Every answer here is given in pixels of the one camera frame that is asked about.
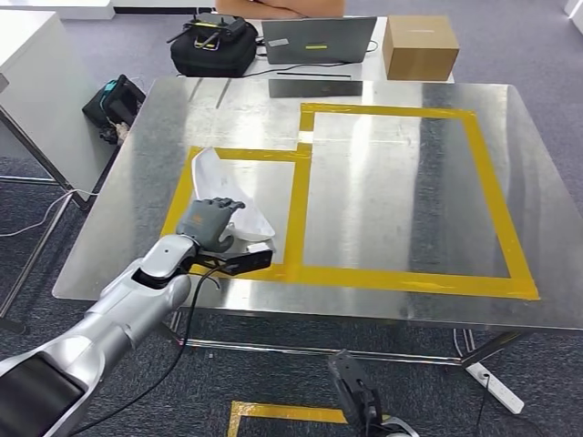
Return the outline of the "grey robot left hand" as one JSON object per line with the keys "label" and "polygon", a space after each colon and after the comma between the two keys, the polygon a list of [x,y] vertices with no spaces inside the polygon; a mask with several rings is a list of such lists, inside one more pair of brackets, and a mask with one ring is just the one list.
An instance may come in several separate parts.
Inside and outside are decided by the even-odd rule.
{"label": "grey robot left hand", "polygon": [[245,208],[245,203],[231,198],[195,199],[179,220],[176,233],[190,237],[201,249],[226,252],[233,246],[234,237],[221,235],[236,210]]}

